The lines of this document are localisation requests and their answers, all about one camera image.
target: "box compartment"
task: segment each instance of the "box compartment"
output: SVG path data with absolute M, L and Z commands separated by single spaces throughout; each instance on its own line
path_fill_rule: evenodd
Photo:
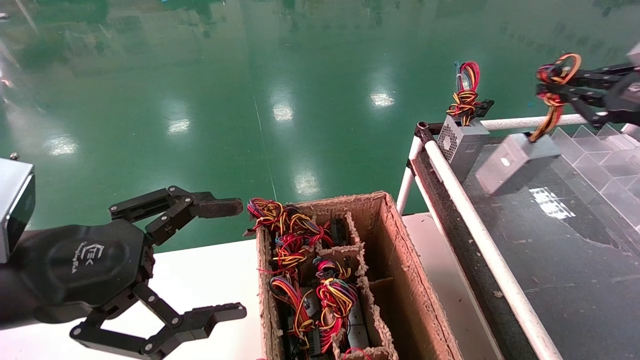
M 363 349 L 373 360 L 462 360 L 456 340 L 438 298 L 431 287 L 409 234 L 387 193 L 353 195 L 298 204 L 317 224 L 342 217 L 348 225 L 349 244 L 332 249 L 316 249 L 314 255 L 343 263 L 355 255 L 357 288 L 370 347 Z M 266 269 L 271 257 L 267 231 L 257 233 L 258 262 Z M 276 300 L 268 289 L 271 276 L 260 273 L 260 316 L 263 348 L 269 360 L 284 360 L 283 334 Z M 334 338 L 333 354 L 342 360 Z M 346 359 L 364 359 L 353 352 Z

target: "ventilation grille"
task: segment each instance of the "ventilation grille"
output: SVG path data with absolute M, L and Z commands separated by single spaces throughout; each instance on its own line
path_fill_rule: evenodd
M 445 124 L 442 127 L 442 130 L 440 130 L 440 135 L 438 136 L 438 147 L 444 155 L 444 158 L 451 162 L 451 159 L 458 148 L 458 137 L 453 132 L 453 129 L 451 129 L 450 124 Z

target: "white pipe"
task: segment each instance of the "white pipe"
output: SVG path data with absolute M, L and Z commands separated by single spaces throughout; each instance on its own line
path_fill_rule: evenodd
M 598 113 L 598 115 L 606 115 L 607 113 Z M 498 120 L 480 120 L 482 125 L 489 131 L 495 130 L 507 130 L 507 129 L 524 129 L 527 127 L 538 127 L 545 120 L 546 117 L 521 117 L 515 119 L 498 119 Z M 557 126 L 563 125 L 576 125 L 586 124 L 587 120 L 584 120 L 578 114 L 563 115 L 560 117 L 560 122 Z
M 422 142 L 420 138 L 417 136 L 413 137 L 413 142 L 411 143 L 411 149 L 409 150 L 409 160 L 414 160 L 418 156 L 418 152 L 420 151 L 420 146 Z M 406 200 L 409 198 L 409 190 L 411 190 L 411 182 L 413 181 L 413 174 L 411 169 L 408 167 L 404 168 L 404 176 L 402 178 L 402 184 L 400 185 L 400 192 L 397 197 L 397 205 L 396 209 L 398 213 L 402 215 L 404 211 L 404 207 L 406 206 Z
M 471 205 L 449 163 L 442 156 L 438 144 L 434 141 L 427 142 L 425 149 L 536 355 L 540 360 L 561 360 L 558 349 Z

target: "silver power supply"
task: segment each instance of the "silver power supply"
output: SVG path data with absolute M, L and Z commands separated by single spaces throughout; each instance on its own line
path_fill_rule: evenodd
M 471 120 L 469 126 L 458 126 L 449 115 L 444 120 L 438 135 L 438 147 L 461 183 L 471 172 L 488 135 L 489 130 L 479 119 Z
M 9 261 L 36 206 L 33 165 L 0 159 L 0 263 Z
M 369 337 L 367 335 L 367 327 L 364 325 L 360 298 L 356 300 L 349 312 L 349 332 L 347 333 L 347 340 L 349 341 L 350 347 L 369 347 Z
M 524 134 L 511 134 L 480 166 L 476 176 L 489 194 L 515 193 L 559 156 L 549 135 L 531 143 Z

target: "black connector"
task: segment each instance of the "black connector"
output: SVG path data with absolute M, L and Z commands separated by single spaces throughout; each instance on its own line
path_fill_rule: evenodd
M 489 99 L 481 102 L 480 105 L 476 106 L 474 117 L 485 117 L 494 103 L 495 101 Z
M 315 328 L 307 334 L 309 342 L 309 356 L 313 359 L 322 355 L 322 344 L 320 343 L 320 329 Z
M 347 228 L 341 218 L 331 219 L 331 239 L 335 246 L 347 245 Z

